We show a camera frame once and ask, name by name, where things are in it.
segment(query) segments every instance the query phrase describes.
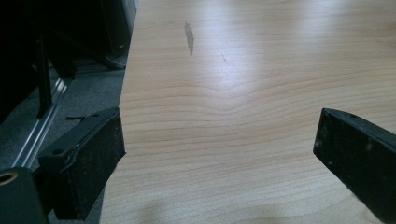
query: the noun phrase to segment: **table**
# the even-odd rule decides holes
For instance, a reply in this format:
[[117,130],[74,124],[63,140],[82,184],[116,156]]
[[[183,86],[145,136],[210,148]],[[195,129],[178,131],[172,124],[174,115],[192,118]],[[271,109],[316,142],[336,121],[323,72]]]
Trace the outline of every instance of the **table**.
[[312,149],[395,86],[396,1],[142,0],[101,223],[378,223]]

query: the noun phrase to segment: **black object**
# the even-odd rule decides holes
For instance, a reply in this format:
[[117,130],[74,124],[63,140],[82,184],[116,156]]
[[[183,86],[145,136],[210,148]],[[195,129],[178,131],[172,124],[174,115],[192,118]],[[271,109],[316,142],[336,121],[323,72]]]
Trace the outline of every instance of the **black object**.
[[396,221],[396,135],[322,109],[314,153],[381,221]]
[[38,155],[33,173],[0,172],[0,223],[48,223],[52,209],[59,219],[85,219],[123,155],[120,110],[88,116]]

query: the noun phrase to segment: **small scratch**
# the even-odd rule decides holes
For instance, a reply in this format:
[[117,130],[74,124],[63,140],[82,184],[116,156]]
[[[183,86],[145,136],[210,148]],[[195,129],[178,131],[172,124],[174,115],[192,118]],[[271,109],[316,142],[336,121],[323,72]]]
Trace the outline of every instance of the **small scratch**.
[[225,63],[227,63],[227,60],[225,60],[224,54],[221,54],[221,56],[223,57],[223,61],[224,61]]
[[190,24],[187,22],[184,25],[184,32],[186,32],[187,44],[189,44],[190,56],[192,56],[192,51],[194,50],[194,34],[192,33]]

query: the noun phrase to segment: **wooden table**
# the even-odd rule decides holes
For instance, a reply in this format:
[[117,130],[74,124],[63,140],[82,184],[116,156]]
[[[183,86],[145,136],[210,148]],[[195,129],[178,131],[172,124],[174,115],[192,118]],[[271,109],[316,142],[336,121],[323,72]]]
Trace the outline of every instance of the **wooden table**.
[[312,149],[395,101],[396,1],[141,0],[101,223],[377,223]]

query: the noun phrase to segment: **wood grain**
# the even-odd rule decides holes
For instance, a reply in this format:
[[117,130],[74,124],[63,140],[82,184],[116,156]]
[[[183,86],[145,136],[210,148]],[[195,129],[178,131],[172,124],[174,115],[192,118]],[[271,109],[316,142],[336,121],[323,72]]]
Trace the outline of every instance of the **wood grain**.
[[312,149],[322,107],[396,133],[395,15],[392,0],[140,1],[101,223],[378,223]]

